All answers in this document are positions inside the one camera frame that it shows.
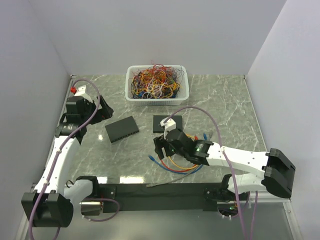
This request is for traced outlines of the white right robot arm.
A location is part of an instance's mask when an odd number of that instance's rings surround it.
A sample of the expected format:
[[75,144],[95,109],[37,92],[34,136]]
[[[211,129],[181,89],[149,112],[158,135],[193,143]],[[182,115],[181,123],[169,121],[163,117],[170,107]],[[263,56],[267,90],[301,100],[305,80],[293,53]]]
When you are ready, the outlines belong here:
[[220,146],[209,140],[192,140],[180,129],[168,131],[153,139],[160,159],[179,155],[195,165],[228,167],[220,195],[230,200],[246,192],[267,191],[289,199],[292,196],[296,167],[279,149],[248,151]]

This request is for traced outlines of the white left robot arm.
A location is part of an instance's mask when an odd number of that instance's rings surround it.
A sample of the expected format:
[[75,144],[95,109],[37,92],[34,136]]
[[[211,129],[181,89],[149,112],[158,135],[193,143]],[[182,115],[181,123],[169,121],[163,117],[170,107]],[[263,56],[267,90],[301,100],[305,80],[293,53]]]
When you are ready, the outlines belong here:
[[101,95],[91,100],[76,94],[67,99],[65,106],[66,112],[56,128],[52,153],[42,177],[33,191],[24,193],[21,199],[30,228],[66,228],[81,201],[95,201],[101,194],[95,176],[80,176],[71,187],[65,185],[87,125],[111,118],[114,111]]

